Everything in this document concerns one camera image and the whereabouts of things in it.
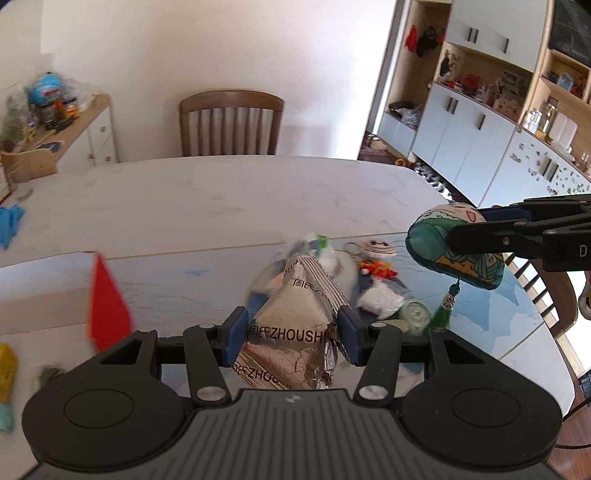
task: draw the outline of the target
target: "chair backrest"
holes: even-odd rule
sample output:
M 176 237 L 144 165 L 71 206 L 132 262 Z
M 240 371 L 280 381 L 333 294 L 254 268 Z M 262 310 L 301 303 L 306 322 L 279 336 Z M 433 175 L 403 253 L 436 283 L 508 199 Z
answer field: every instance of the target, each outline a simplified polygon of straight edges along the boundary
M 511 267 L 515 254 L 511 254 L 505 263 Z M 525 278 L 525 273 L 528 268 L 532 266 L 535 268 L 536 274 L 532 278 Z M 577 296 L 574 292 L 573 284 L 570 277 L 565 272 L 546 272 L 542 268 L 540 260 L 528 260 L 521 267 L 513 268 L 514 274 L 523 285 L 525 291 L 530 294 L 534 305 L 538 307 L 542 318 L 546 320 L 552 311 L 556 310 L 558 321 L 550 326 L 550 333 L 556 339 L 568 329 L 570 329 L 579 318 L 579 308 L 577 306 Z M 544 287 L 534 289 L 534 285 L 539 285 L 540 281 Z M 546 294 L 550 295 L 552 304 L 545 305 L 545 308 L 540 309 L 540 304 L 543 303 L 543 297 Z
M 251 90 L 193 95 L 179 106 L 183 156 L 275 155 L 283 100 Z

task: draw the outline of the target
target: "red bag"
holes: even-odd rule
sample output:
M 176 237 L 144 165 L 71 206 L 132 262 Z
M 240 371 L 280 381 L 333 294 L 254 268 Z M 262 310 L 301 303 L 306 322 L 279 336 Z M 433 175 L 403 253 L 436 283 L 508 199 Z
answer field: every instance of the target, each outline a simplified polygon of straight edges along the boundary
M 417 27 L 415 27 L 414 25 L 410 29 L 410 33 L 408 34 L 408 37 L 404 42 L 404 46 L 408 48 L 408 50 L 412 53 L 415 53 L 417 51 Z

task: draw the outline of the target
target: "toy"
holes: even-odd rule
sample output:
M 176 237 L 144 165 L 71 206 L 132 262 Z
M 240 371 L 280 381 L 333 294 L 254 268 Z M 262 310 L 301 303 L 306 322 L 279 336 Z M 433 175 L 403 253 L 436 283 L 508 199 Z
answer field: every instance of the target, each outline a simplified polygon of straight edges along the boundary
M 362 275 L 373 275 L 374 277 L 390 279 L 398 276 L 398 272 L 391 269 L 392 264 L 381 260 L 372 262 L 365 260 L 359 263 Z
M 384 260 L 396 255 L 392 245 L 384 240 L 371 239 L 359 245 L 361 256 L 367 260 Z
M 47 72 L 31 88 L 31 97 L 38 106 L 44 106 L 59 100 L 61 80 L 52 72 Z
M 9 399 L 16 372 L 17 356 L 6 343 L 0 343 L 0 432 L 10 432 L 14 428 Z

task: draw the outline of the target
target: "green patterned plush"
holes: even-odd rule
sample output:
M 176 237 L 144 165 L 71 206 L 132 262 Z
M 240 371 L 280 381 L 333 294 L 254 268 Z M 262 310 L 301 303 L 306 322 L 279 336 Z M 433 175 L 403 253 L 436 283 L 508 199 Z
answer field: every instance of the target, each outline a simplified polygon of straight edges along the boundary
M 484 222 L 471 205 L 453 203 L 432 208 L 411 226 L 406 247 L 423 267 L 486 290 L 494 290 L 503 280 L 505 261 L 501 254 L 457 255 L 447 247 L 447 235 L 457 225 Z

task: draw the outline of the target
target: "drawer handle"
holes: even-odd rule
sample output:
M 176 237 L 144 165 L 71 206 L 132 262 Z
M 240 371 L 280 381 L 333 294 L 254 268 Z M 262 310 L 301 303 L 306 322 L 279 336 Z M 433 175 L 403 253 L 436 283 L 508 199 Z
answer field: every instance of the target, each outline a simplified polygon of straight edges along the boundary
M 480 125 L 478 125 L 478 130 L 482 130 L 482 125 L 484 125 L 484 120 L 486 120 L 486 114 L 482 114 L 482 119 L 480 120 Z

